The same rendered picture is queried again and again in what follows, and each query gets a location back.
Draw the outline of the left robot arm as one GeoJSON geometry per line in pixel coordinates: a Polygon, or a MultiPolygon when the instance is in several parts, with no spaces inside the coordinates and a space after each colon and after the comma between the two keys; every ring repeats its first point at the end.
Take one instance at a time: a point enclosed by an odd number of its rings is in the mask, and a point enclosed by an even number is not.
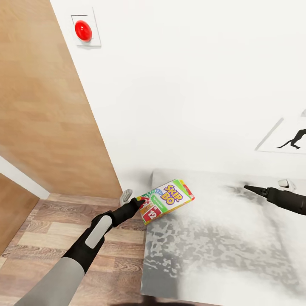
{"type": "Polygon", "coordinates": [[[104,244],[106,232],[132,218],[145,200],[127,189],[120,198],[121,207],[96,216],[73,246],[51,270],[13,306],[69,306],[78,286],[104,244]]]}

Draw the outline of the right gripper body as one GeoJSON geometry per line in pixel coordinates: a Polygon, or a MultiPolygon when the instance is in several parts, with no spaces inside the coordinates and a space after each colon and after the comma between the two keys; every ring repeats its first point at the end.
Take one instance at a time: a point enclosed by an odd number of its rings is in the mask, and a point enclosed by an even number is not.
{"type": "Polygon", "coordinates": [[[269,193],[266,196],[268,202],[301,215],[302,205],[305,199],[306,196],[287,191],[280,191],[277,188],[270,188],[269,193]]]}

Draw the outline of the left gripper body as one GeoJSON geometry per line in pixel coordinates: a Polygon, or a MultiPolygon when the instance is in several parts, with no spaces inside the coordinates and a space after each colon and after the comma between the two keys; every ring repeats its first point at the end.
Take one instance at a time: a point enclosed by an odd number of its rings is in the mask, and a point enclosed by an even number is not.
{"type": "Polygon", "coordinates": [[[124,221],[132,218],[135,215],[135,213],[139,210],[140,207],[141,205],[135,197],[132,198],[129,203],[120,207],[119,209],[124,214],[124,221]]]}

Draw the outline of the board game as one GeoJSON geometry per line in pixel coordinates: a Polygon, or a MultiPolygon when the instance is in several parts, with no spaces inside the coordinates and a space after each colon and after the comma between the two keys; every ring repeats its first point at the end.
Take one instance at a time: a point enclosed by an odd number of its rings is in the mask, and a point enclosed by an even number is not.
{"type": "Polygon", "coordinates": [[[145,200],[139,211],[144,224],[147,225],[188,204],[195,197],[183,180],[176,179],[136,199],[145,200]]]}

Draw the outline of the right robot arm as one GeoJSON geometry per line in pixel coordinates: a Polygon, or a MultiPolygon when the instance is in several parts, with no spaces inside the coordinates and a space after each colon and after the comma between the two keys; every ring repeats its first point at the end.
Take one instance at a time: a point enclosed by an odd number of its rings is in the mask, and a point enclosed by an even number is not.
{"type": "Polygon", "coordinates": [[[263,188],[245,185],[244,188],[253,191],[268,202],[292,212],[306,215],[306,196],[294,193],[296,185],[289,178],[278,181],[280,188],[263,188]]]}

